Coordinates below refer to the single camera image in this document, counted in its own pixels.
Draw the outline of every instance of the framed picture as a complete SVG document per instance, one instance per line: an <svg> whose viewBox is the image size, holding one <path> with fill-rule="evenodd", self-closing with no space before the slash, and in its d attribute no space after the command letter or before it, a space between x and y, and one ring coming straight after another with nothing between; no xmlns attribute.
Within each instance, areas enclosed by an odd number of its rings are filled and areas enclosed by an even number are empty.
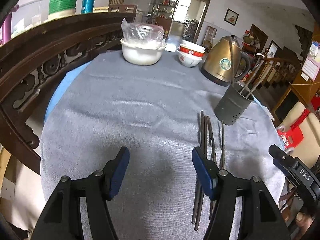
<svg viewBox="0 0 320 240"><path fill-rule="evenodd" d="M226 13L226 16L224 17L224 20L232 25L236 25L238 16L239 14L237 14L236 12L228 8L228 11Z"/></svg>

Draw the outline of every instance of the kettle base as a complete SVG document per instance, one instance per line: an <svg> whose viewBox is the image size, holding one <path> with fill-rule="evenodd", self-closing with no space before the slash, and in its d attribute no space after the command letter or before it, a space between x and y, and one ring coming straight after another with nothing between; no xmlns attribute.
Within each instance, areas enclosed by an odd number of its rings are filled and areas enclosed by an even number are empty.
<svg viewBox="0 0 320 240"><path fill-rule="evenodd" d="M219 78L216 78L215 76L212 76L209 72L207 72L203 67L201 68L201 73L207 78L209 79L210 81L222 86L222 87L227 87L228 85L230 85L230 82L225 82L225 81L222 81L221 79Z"/></svg>

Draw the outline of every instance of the electric kettle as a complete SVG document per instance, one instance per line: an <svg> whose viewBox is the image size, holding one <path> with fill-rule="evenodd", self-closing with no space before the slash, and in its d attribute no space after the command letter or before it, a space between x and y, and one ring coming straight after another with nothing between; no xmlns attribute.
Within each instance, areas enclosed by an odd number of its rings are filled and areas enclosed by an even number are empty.
<svg viewBox="0 0 320 240"><path fill-rule="evenodd" d="M240 50L239 43L237 42L235 36L231 36L231 39L233 54L232 58L230 50L230 37L226 36L221 38L221 40L210 50L201 68L201 73L206 78L224 87L231 83L232 75L236 75L238 72L237 70L242 58L245 60L245 67L239 75L235 76L235 82L243 79L250 69L249 56Z"/></svg>

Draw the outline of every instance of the clear plastic bag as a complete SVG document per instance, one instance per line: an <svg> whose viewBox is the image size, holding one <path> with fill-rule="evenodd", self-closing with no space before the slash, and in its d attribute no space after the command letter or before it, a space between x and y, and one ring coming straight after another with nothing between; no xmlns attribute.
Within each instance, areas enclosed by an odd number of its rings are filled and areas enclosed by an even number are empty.
<svg viewBox="0 0 320 240"><path fill-rule="evenodd" d="M164 30L161 26L145 23L128 23L123 19L121 24L124 41L142 49L159 49L165 45Z"/></svg>

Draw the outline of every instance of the table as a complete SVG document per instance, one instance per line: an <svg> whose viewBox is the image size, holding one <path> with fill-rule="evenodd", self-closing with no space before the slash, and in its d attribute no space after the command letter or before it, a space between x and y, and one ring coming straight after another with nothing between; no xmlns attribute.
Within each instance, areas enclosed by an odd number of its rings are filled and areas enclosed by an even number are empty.
<svg viewBox="0 0 320 240"><path fill-rule="evenodd" d="M182 66L172 52L165 51L152 66L132 65L121 51L98 55L65 90L44 125L45 198L62 175L87 177L127 146L128 169L119 195L108 203L119 239L202 239L210 201L205 196L199 230L194 231L191 151L199 145L204 110L212 120L219 162L221 126L213 109L226 89L206 79L198 67ZM281 146L280 139L255 102L234 125L225 126L225 168L241 178L260 176L277 201L284 175L268 154L272 144ZM90 239L84 207L82 201L83 230ZM240 210L239 198L231 239L237 238Z"/></svg>

